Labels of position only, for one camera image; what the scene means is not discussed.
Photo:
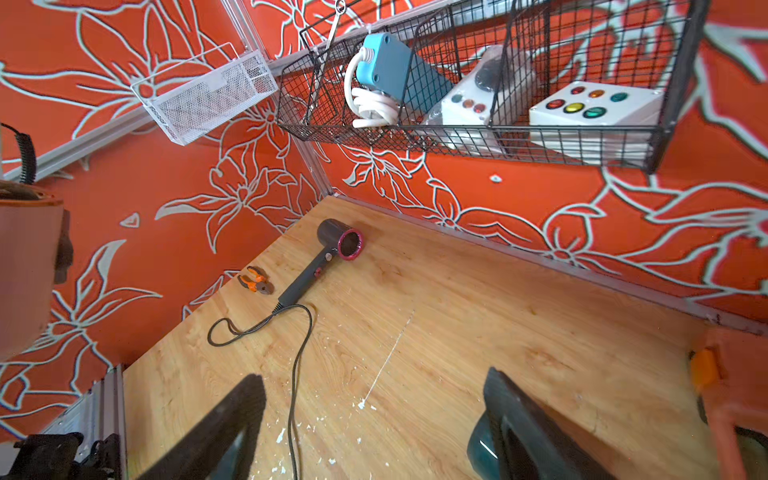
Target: orange object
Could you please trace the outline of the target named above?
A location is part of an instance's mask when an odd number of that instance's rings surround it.
[[[717,327],[707,330],[694,352],[690,375],[717,448],[720,477],[746,480],[737,429],[768,435],[768,339]]]
[[[264,272],[259,271],[256,267],[251,265],[246,266],[246,269],[256,278],[255,280],[251,280],[247,275],[238,275],[237,280],[240,282],[240,285],[246,287],[251,292],[259,292],[264,295],[272,293],[272,289],[266,281],[266,274]]]

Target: floral pattern wallpaper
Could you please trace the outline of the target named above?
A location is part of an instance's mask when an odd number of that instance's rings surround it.
[[[3,45],[28,50],[0,53],[0,119],[38,154],[137,107],[138,78],[237,40],[218,2],[14,1],[6,12]],[[22,23],[59,48],[38,55],[40,44],[14,41]],[[222,60],[207,55],[142,93]],[[44,334],[0,362],[0,441],[39,432],[108,368],[132,363],[319,201],[275,107],[264,101],[187,147],[149,124],[38,182],[71,211],[74,265]],[[18,152],[2,135],[7,170]]]
[[[333,9],[330,0],[245,2],[269,58],[301,48],[299,31]],[[421,2],[364,0],[340,31]],[[613,0],[606,28],[621,27],[622,9],[637,3]],[[38,153],[136,108],[128,85],[138,78],[237,39],[219,2],[14,0],[10,12],[0,36],[18,47],[0,54],[0,117],[30,133]],[[652,177],[314,148],[338,194],[767,321],[766,14],[755,0],[713,0],[684,115]],[[21,18],[36,18],[25,35],[39,43],[13,41]],[[323,27],[314,42],[330,21]],[[142,94],[225,59],[158,75]],[[578,75],[576,65],[564,75]],[[18,152],[5,133],[7,170]],[[133,362],[319,201],[295,142],[265,101],[188,147],[147,126],[40,182],[72,212],[75,263],[52,294],[48,330],[0,363],[3,439],[39,431],[108,367]]]

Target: orange-handled pliers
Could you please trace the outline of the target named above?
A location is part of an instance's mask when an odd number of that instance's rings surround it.
[[[264,295],[272,293],[272,286],[266,281],[266,274],[263,271],[258,270],[251,265],[246,266],[246,269],[251,272],[256,279],[251,280],[247,275],[238,275],[237,280],[240,282],[240,285],[246,287],[251,292],[259,292]]]

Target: coiled black cable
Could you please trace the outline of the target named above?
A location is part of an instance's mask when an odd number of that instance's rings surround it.
[[[306,308],[304,305],[299,305],[298,303],[294,303],[293,305],[286,305],[286,306],[283,306],[280,303],[278,303],[277,306],[275,306],[275,310],[273,310],[273,312],[267,318],[261,320],[256,325],[250,327],[248,330],[243,330],[243,331],[238,330],[235,327],[234,323],[232,323],[232,320],[229,319],[229,317],[219,318],[208,329],[208,343],[213,346],[229,345],[230,343],[236,342],[237,340],[243,338],[245,335],[258,332],[259,330],[264,328],[272,318],[292,308],[300,308],[304,310],[306,312],[306,315],[310,318],[310,327],[306,331],[306,336],[304,337],[304,341],[301,343],[301,347],[299,347],[299,351],[296,353],[296,358],[293,359],[293,369],[291,370],[291,374],[290,374],[291,386],[290,386],[290,408],[288,410],[288,449],[290,450],[290,462],[291,462],[291,465],[293,466],[293,480],[298,480],[299,470],[298,468],[296,468],[296,452],[293,450],[293,429],[296,428],[294,425],[296,421],[293,417],[293,411],[296,409],[296,368],[299,365],[299,359],[301,358],[301,354],[304,351],[304,347],[306,346],[306,343],[309,342],[310,335],[312,334],[313,323],[312,323],[312,313],[310,312],[310,309]],[[229,329],[230,333],[234,335],[234,338],[229,339],[226,342],[216,343],[213,341],[213,339],[210,338],[210,335],[211,333],[214,332],[216,325],[222,322],[227,323],[227,328]]]
[[[32,137],[16,130],[11,125],[0,123],[1,126],[8,128],[16,135],[16,144],[18,151],[22,156],[22,175],[19,182],[32,185],[38,174],[38,157],[35,155],[35,146],[32,143]]]

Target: white mesh basket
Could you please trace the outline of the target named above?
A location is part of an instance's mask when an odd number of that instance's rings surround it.
[[[195,141],[277,91],[260,51],[235,58],[154,98],[139,93],[146,80],[131,85],[131,90],[168,138],[179,145]]]

